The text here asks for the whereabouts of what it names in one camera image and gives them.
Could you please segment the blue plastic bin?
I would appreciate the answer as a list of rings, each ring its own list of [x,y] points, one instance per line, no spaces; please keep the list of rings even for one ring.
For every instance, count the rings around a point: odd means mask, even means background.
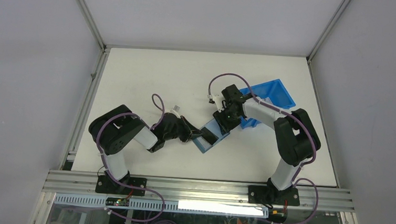
[[[275,105],[278,108],[290,109],[296,106],[296,103],[280,79],[253,85],[251,86],[251,89],[253,90],[254,94],[260,97],[262,100]],[[249,93],[249,89],[247,87],[239,90],[243,95]],[[254,118],[241,118],[240,127],[242,129],[251,127],[255,128],[260,123],[260,121]]]

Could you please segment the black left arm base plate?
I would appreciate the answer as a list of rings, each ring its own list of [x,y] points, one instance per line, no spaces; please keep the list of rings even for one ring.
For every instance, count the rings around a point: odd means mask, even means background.
[[[95,192],[101,194],[116,194],[116,195],[128,195],[132,193],[133,196],[144,196],[145,195],[144,188],[146,187],[147,182],[148,180],[143,177],[130,177],[128,181],[125,183],[125,185],[137,187],[137,189],[129,188],[117,184],[107,175],[99,175],[95,187]]]

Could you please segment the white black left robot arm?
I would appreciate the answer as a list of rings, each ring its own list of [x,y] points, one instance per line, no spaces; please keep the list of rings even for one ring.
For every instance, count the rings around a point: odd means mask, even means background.
[[[108,187],[116,194],[126,191],[130,171],[126,166],[124,148],[136,141],[150,153],[163,148],[168,140],[187,143],[203,131],[194,127],[184,116],[163,113],[159,121],[149,126],[126,105],[120,105],[92,121],[88,127],[109,178]]]

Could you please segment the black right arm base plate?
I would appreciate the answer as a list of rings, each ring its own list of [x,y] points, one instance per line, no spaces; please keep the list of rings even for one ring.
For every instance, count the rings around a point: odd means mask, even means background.
[[[299,193],[297,188],[287,188],[285,190],[277,191],[266,185],[249,185],[248,187],[248,202],[267,204],[267,205],[288,205],[300,206]]]

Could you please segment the teal leather card holder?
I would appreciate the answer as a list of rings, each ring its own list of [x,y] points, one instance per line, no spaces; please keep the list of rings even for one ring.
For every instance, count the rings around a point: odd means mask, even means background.
[[[192,141],[203,154],[229,135],[229,133],[221,133],[222,131],[214,118],[201,127],[200,131],[202,132],[202,135]]]

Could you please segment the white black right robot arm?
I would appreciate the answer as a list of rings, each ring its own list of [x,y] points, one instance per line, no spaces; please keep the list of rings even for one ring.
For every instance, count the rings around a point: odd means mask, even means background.
[[[277,205],[287,197],[301,165],[314,159],[321,147],[314,126],[304,109],[288,113],[257,97],[253,92],[243,94],[235,85],[222,90],[219,95],[208,95],[209,103],[217,110],[213,117],[221,134],[225,135],[242,123],[243,118],[253,118],[270,127],[276,137],[280,162],[268,178],[264,196]]]

